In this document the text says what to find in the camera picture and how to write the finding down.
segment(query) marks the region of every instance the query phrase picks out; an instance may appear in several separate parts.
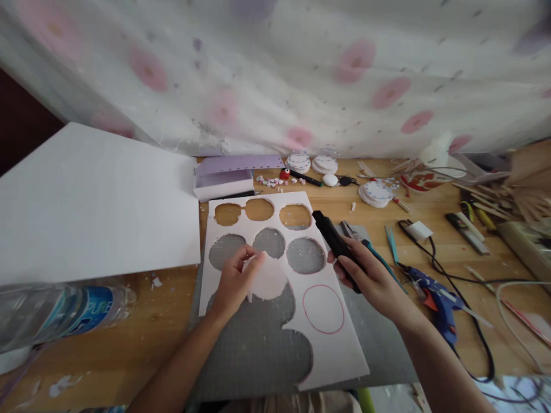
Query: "white paper sheet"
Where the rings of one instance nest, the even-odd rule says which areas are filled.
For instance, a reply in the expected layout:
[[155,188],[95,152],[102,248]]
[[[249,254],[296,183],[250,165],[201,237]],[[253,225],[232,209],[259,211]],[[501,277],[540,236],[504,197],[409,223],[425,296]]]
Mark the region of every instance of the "white paper sheet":
[[0,178],[0,284],[200,262],[196,160],[70,123]]
[[[215,218],[215,209],[220,204],[237,204],[245,207],[252,198],[262,198],[272,203],[274,214],[266,221],[252,221],[245,212],[239,215],[236,224],[223,227]],[[199,316],[205,315],[208,302],[218,288],[221,272],[208,259],[208,252],[214,243],[226,234],[236,234],[252,245],[256,235],[264,228],[275,228],[285,239],[285,251],[291,241],[306,237],[314,240],[327,258],[327,249],[320,231],[311,217],[308,229],[294,231],[280,221],[280,210],[287,205],[304,205],[312,214],[312,207],[305,192],[268,194],[231,200],[214,200],[208,204],[207,237],[205,240],[205,262],[199,302]],[[354,325],[348,314],[346,303],[333,267],[327,262],[315,274],[298,274],[292,270],[287,255],[279,259],[285,269],[295,298],[295,314],[283,329],[293,329],[308,339],[312,348],[312,370],[298,383],[298,389],[308,390],[322,385],[337,383],[369,374],[366,359],[358,341]]]

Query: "dark wall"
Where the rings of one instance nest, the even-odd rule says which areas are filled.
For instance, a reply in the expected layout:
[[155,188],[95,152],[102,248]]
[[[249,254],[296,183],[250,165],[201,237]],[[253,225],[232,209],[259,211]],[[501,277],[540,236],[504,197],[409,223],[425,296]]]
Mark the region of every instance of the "dark wall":
[[63,126],[48,109],[0,69],[0,176]]

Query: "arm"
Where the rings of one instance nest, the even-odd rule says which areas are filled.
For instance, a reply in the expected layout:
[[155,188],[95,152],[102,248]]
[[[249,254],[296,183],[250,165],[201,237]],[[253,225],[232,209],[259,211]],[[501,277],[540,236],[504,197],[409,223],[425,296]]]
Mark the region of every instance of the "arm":
[[254,249],[244,245],[226,262],[211,309],[176,353],[139,392],[127,413],[184,411],[191,389],[214,343],[228,320],[239,309],[255,274],[264,262],[265,254],[258,254],[242,272],[243,261],[253,255]]
[[[494,412],[452,349],[404,294],[384,265],[361,242],[347,237],[343,239],[362,268],[342,255],[335,263],[335,272],[341,283],[352,288],[344,274],[345,268],[369,303],[396,325],[430,409],[434,413]],[[333,252],[329,253],[328,261],[335,262]]]

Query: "white cable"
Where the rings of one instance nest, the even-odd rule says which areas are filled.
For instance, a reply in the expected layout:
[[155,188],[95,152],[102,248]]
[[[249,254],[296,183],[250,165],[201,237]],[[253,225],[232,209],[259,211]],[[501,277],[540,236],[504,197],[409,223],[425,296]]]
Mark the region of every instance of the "white cable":
[[551,282],[545,282],[545,281],[513,281],[513,282],[501,284],[495,290],[495,298],[496,298],[497,303],[498,303],[499,314],[501,314],[501,318],[503,318],[503,321],[505,322],[505,325],[507,326],[509,331],[512,332],[512,334],[515,336],[517,341],[522,345],[524,350],[526,350],[526,353],[528,353],[528,355],[534,361],[534,363],[536,364],[536,366],[538,368],[538,372],[540,374],[544,375],[545,374],[544,369],[543,369],[542,365],[540,364],[540,362],[536,359],[536,357],[532,354],[532,352],[530,350],[528,350],[528,347],[526,346],[524,341],[522,341],[521,338],[518,337],[516,332],[512,329],[511,325],[509,324],[509,321],[507,320],[507,317],[505,317],[505,311],[503,309],[503,303],[501,302],[501,298],[500,298],[501,290],[505,287],[509,287],[509,286],[513,286],[513,285],[551,285]]

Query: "red circle outline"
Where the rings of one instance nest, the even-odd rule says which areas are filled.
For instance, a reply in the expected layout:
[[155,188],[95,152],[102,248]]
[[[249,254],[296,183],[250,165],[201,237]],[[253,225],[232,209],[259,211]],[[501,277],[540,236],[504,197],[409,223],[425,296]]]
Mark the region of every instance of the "red circle outline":
[[[308,313],[306,312],[306,307],[304,305],[304,299],[306,297],[306,293],[311,290],[312,288],[314,287],[327,287],[329,288],[331,291],[333,291],[333,294],[335,294],[337,296],[337,299],[339,300],[339,304],[340,304],[340,309],[341,311],[343,312],[343,320],[340,324],[340,327],[338,329],[336,329],[334,332],[325,332],[323,330],[320,330],[319,328],[317,328],[316,326],[314,326],[314,324],[312,323],[312,321],[310,320],[310,317],[308,317]],[[320,333],[323,333],[323,334],[335,334],[335,333],[338,333],[341,328],[343,328],[344,326],[344,307],[343,307],[343,303],[342,301],[340,300],[340,297],[339,295],[335,292],[334,289],[332,289],[331,287],[329,287],[328,285],[325,285],[325,284],[316,284],[316,285],[313,285],[312,287],[308,288],[305,292],[304,292],[304,295],[302,296],[302,308],[304,309],[304,314],[306,314],[306,318],[308,319],[308,322],[310,323],[310,325],[312,327],[314,327],[315,330],[319,331]]]

